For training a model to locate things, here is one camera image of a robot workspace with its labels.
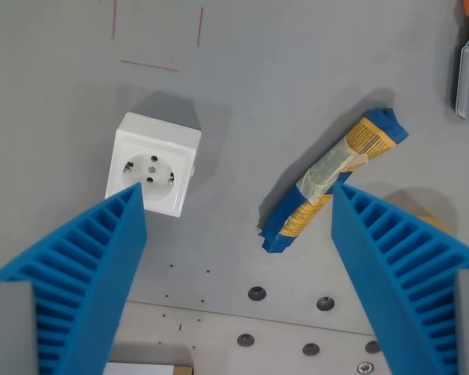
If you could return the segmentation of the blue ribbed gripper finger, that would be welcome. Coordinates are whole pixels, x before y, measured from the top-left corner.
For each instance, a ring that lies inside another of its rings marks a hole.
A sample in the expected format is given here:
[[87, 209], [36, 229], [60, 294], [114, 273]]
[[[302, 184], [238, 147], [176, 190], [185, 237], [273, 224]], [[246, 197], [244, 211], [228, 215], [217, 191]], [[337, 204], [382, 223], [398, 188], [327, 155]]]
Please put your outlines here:
[[454, 286], [469, 269], [469, 247], [340, 182], [331, 238], [391, 373], [456, 374]]
[[39, 373], [103, 373], [146, 241], [136, 183], [0, 269], [0, 282], [33, 289]]

